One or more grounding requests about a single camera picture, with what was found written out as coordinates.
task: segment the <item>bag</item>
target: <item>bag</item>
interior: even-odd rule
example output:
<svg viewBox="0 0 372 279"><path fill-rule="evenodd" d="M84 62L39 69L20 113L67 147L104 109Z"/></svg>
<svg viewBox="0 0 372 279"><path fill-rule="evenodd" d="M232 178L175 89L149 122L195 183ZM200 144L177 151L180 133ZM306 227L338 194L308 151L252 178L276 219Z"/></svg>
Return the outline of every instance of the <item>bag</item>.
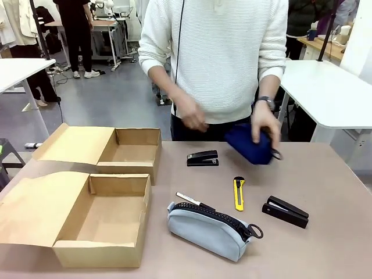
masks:
<svg viewBox="0 0 372 279"><path fill-rule="evenodd" d="M173 234L234 262L252 237L263 238L262 230L254 224L191 203L172 202L168 213L168 228Z"/></svg>
<svg viewBox="0 0 372 279"><path fill-rule="evenodd" d="M279 151L271 147L271 138L261 131L260 142L253 142L250 124L235 125L226 135L225 140L251 164L269 164L272 158L282 159Z"/></svg>
<svg viewBox="0 0 372 279"><path fill-rule="evenodd" d="M62 43L60 42L56 34L49 33L48 35L46 35L45 41L50 54L55 54L62 50Z"/></svg>
<svg viewBox="0 0 372 279"><path fill-rule="evenodd" d="M315 121L302 108L297 108L288 138L294 142L310 142L315 128Z"/></svg>

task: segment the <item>black wire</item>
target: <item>black wire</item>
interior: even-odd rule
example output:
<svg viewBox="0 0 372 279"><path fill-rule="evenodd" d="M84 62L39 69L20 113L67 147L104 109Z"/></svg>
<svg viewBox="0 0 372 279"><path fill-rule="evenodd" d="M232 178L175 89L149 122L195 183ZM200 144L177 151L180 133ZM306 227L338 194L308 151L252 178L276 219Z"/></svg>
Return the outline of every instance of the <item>black wire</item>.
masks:
<svg viewBox="0 0 372 279"><path fill-rule="evenodd" d="M134 7L131 7L130 11L129 11L129 14L126 16L126 17L129 17L130 14L132 13L132 10L133 10Z"/></svg>
<svg viewBox="0 0 372 279"><path fill-rule="evenodd" d="M125 42L125 40L128 39L127 38L127 35L126 35L126 28L124 27L124 24L123 23L121 23L120 21L118 21L118 19L116 18L115 13L112 10L112 8L111 8L111 11L112 11L112 17L119 23L119 25L121 27L121 32L123 32L123 41L121 42L121 44L123 44Z"/></svg>
<svg viewBox="0 0 372 279"><path fill-rule="evenodd" d="M175 84L177 84L177 77L178 77L178 61L179 61L179 58L180 58L181 28L182 28L182 18L183 18L183 15L184 15L184 7L185 7L185 0L183 0L183 2L182 2L181 19L180 19L180 32L178 34L176 77L174 79ZM174 102L173 102L173 110L174 110L174 115L177 116L177 107L176 107L176 104Z"/></svg>
<svg viewBox="0 0 372 279"><path fill-rule="evenodd" d="M333 29L331 31L331 49L330 49L330 62L331 62L331 58L332 58L332 42L333 42Z"/></svg>
<svg viewBox="0 0 372 279"><path fill-rule="evenodd" d="M61 78L60 80L58 80L56 82L58 85L66 84L68 82L68 80L72 79L72 77L66 77L64 74L61 74L61 75L64 76L65 78Z"/></svg>
<svg viewBox="0 0 372 279"><path fill-rule="evenodd" d="M53 87L54 87L54 92L57 94L57 90L56 90L56 83L55 83L55 80L54 80L54 74L52 75L52 78L53 78ZM60 111L60 121L61 123L63 123L63 114L62 114L62 108L60 107L60 102L58 102L58 106L59 106L59 111Z"/></svg>

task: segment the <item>beige tabletop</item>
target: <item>beige tabletop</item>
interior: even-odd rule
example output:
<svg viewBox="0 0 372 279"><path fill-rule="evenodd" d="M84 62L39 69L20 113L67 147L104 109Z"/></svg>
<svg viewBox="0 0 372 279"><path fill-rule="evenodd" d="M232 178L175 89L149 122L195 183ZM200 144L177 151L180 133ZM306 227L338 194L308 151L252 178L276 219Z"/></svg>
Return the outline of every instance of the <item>beige tabletop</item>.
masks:
<svg viewBox="0 0 372 279"><path fill-rule="evenodd" d="M318 51L321 51L321 48L323 47L323 43L324 43L324 41L319 38L315 38L314 41L309 41L307 38L298 38L297 40L309 47L315 48ZM341 53L343 48L341 48L340 46L336 44L332 44L332 48L331 48L331 43L329 42L327 43L327 46L325 48L325 54L329 56L331 53L331 50L332 50L331 58L341 62L344 56L344 54Z"/></svg>
<svg viewBox="0 0 372 279"><path fill-rule="evenodd" d="M93 20L93 26L97 26L97 27L114 26L116 24L117 23L113 20ZM60 27L62 26L62 22L50 22L50 23L47 23L45 26Z"/></svg>
<svg viewBox="0 0 372 279"><path fill-rule="evenodd" d="M217 149L219 167L187 167L189 153ZM0 246L0 278L248 278L369 279L372 257L372 196L327 145L283 143L284 160L252 166L225 143L164 142L142 265L131 270L64 270L51 248ZM31 160L11 181L55 171L89 171L70 163ZM243 176L244 212L234 209L233 178ZM238 263L171 235L167 206L177 191L264 231ZM261 212L275 195L310 214L302 229Z"/></svg>

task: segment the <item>black jacket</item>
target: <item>black jacket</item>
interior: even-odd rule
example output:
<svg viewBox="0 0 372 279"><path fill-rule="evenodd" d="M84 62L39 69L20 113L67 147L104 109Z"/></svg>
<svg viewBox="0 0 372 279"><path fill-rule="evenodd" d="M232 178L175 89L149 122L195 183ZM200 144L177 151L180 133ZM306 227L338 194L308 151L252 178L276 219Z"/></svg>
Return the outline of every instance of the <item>black jacket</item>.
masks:
<svg viewBox="0 0 372 279"><path fill-rule="evenodd" d="M287 35L305 36L311 24L331 13L333 0L289 0Z"/></svg>

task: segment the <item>open cardboard box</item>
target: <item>open cardboard box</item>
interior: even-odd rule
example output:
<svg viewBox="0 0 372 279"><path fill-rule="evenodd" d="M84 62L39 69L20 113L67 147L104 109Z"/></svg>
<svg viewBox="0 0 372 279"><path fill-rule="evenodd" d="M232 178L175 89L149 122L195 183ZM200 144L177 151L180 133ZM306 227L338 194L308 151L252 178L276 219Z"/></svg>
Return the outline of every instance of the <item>open cardboard box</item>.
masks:
<svg viewBox="0 0 372 279"><path fill-rule="evenodd" d="M106 174L150 174L155 185L161 148L158 128L70 127L63 123L33 158L93 164Z"/></svg>
<svg viewBox="0 0 372 279"><path fill-rule="evenodd" d="M0 201L0 243L52 247L64 267L139 267L148 174L53 173Z"/></svg>

